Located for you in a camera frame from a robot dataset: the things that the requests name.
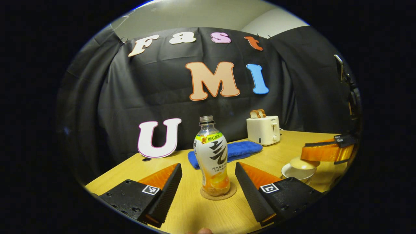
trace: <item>finger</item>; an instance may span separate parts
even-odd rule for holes
[[[201,228],[196,234],[213,234],[208,228]]]

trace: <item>cork coaster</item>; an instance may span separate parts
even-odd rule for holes
[[[237,186],[233,183],[231,183],[230,190],[228,191],[228,193],[221,195],[221,196],[217,196],[217,197],[209,195],[207,192],[205,192],[203,187],[201,187],[201,189],[199,190],[199,192],[201,193],[203,197],[209,200],[213,200],[213,201],[225,200],[229,197],[232,197],[236,193],[236,191],[237,191]]]

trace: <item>bottle label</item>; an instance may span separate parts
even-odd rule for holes
[[[194,152],[203,175],[203,185],[206,178],[212,178],[226,172],[228,146],[222,133],[215,133],[208,136],[196,136],[194,140]]]

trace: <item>ceiling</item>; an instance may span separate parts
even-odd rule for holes
[[[134,39],[179,27],[241,30],[276,5],[262,0],[155,0],[111,23],[119,37]]]

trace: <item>white letter u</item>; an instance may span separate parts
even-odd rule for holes
[[[158,125],[156,121],[148,121],[139,125],[140,135],[137,142],[137,150],[148,158],[163,158],[175,151],[178,143],[178,125],[182,122],[179,118],[163,121],[166,129],[166,142],[162,147],[152,145],[153,130]]]

